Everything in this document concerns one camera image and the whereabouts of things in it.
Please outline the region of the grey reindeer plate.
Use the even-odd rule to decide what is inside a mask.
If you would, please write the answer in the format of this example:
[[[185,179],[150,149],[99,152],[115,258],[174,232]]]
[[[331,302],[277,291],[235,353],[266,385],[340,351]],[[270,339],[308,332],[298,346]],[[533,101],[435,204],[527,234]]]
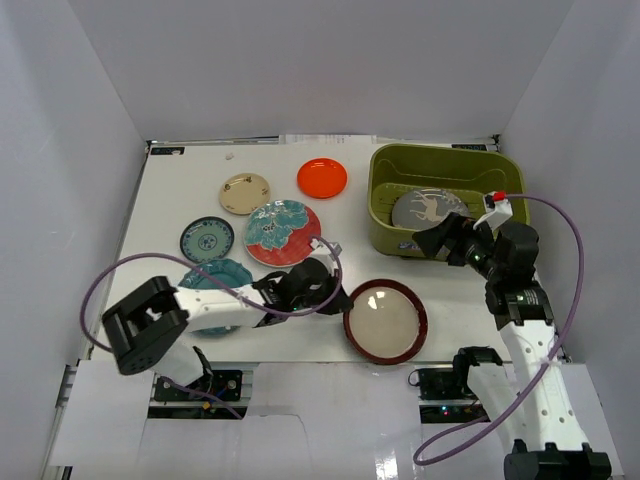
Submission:
[[[467,205],[451,191],[439,188],[414,189],[395,202],[391,222],[396,228],[421,231],[438,226],[451,213],[471,216]]]

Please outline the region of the red rimmed beige plate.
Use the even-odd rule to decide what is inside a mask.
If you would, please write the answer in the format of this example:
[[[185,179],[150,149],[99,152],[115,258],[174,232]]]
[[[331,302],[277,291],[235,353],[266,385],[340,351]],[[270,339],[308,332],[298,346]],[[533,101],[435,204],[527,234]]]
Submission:
[[[343,314],[343,328],[354,350],[377,365],[398,365],[413,359],[428,335],[427,311],[406,285],[373,279],[350,295],[351,310]]]

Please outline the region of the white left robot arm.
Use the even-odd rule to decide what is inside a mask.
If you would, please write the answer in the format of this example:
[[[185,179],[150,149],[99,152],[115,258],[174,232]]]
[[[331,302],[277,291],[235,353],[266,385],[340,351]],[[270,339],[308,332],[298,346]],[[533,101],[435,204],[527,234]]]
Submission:
[[[273,272],[231,291],[173,286],[153,277],[102,315],[117,369],[124,376],[152,371],[166,377],[188,398],[211,387],[211,367],[190,333],[228,327],[262,328],[294,316],[349,312],[353,301],[339,271],[307,258],[288,272]]]

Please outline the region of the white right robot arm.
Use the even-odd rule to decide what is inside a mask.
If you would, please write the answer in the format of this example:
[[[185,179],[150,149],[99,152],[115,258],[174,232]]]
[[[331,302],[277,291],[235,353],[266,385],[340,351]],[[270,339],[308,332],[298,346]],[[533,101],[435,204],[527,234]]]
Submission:
[[[414,241],[428,258],[447,249],[450,265],[472,267],[485,281],[485,302],[507,347],[517,383],[498,354],[464,347],[454,358],[453,390],[477,397],[500,436],[507,479],[608,479],[612,466],[577,420],[557,356],[552,309],[535,280],[539,236],[512,220],[497,228],[458,214],[419,231]]]

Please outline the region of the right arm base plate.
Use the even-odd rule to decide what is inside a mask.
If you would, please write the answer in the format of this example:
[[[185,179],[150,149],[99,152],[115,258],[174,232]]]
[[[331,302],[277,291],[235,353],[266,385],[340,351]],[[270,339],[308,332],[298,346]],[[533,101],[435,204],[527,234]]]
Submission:
[[[408,384],[418,390],[420,419],[427,424],[463,424],[481,419],[486,411],[478,398],[459,384],[452,367],[413,370]]]

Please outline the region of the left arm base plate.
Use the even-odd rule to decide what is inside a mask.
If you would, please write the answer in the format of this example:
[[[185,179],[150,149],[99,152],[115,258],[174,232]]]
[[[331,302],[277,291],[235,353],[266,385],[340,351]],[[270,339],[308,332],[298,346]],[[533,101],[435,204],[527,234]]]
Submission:
[[[170,383],[159,380],[154,387],[151,398],[160,403],[191,403],[205,402],[207,398],[202,392],[213,394],[225,402],[236,402],[241,399],[243,372],[241,370],[213,370],[211,375],[205,375],[187,384],[188,389],[199,391],[199,394],[186,392],[173,387]]]

